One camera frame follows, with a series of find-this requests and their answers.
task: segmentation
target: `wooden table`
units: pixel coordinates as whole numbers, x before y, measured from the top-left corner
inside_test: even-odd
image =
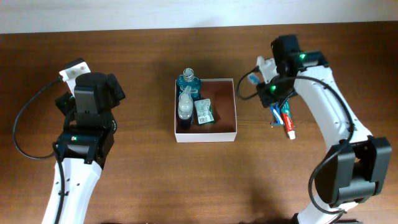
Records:
[[[309,24],[209,29],[118,30],[0,35],[0,222],[40,223],[55,159],[33,161],[11,140],[22,105],[83,57],[91,70],[114,73],[127,98],[113,110],[119,129],[88,206],[85,223],[237,223],[291,218],[309,203],[307,182],[325,143],[300,97],[291,99],[297,139],[271,128],[258,98],[236,101],[235,142],[177,144],[174,80],[186,67],[199,78],[238,78],[271,57],[278,35],[297,34],[321,50],[363,124],[386,136],[393,155],[382,194],[345,218],[398,222],[398,23]],[[58,84],[24,113],[17,138],[35,155],[52,151],[63,115]],[[254,88],[245,84],[242,91]]]

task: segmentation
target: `white background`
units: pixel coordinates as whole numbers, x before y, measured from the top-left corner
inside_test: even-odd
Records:
[[[0,33],[395,20],[395,0],[0,0]]]

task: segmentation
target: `open cardboard box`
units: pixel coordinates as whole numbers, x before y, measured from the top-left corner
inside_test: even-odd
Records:
[[[201,98],[210,99],[215,123],[198,125],[196,109],[188,130],[178,125],[178,86],[175,82],[174,134],[177,142],[234,141],[237,133],[234,81],[232,78],[201,80]]]

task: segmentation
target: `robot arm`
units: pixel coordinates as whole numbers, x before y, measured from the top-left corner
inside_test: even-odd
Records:
[[[55,223],[63,197],[59,223],[83,223],[91,193],[100,178],[114,140],[117,124],[111,109],[125,98],[113,74],[92,73],[83,59],[60,72],[71,93],[56,100],[66,116],[63,133],[55,142],[62,162],[65,191],[58,164],[53,189],[42,223]]]
[[[257,59],[257,66],[264,77],[264,83],[257,86],[257,92],[264,107],[280,102],[281,99],[300,95],[318,123],[326,143],[326,157],[341,149],[342,139],[349,136],[350,125],[340,102],[330,91],[318,82],[295,79],[312,77],[329,85],[346,105],[354,123],[353,136],[349,146],[332,159],[315,177],[318,194],[316,203],[326,211],[349,210],[382,189],[386,176],[391,147],[385,138],[375,139],[348,106],[340,93],[331,69],[320,52],[303,53],[294,35],[282,36],[273,41],[274,58]],[[273,82],[288,78],[286,82]],[[342,216],[326,214],[313,203],[294,216],[294,223],[334,223]]]

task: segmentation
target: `transparent bottle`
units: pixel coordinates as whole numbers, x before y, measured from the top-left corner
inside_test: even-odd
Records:
[[[187,86],[190,86],[192,99],[194,101],[200,100],[201,80],[193,75],[191,68],[186,68],[183,75],[178,76],[177,85],[179,87],[179,95],[181,95]]]
[[[187,86],[178,98],[178,117],[182,129],[189,129],[193,123],[193,100],[191,86]]]

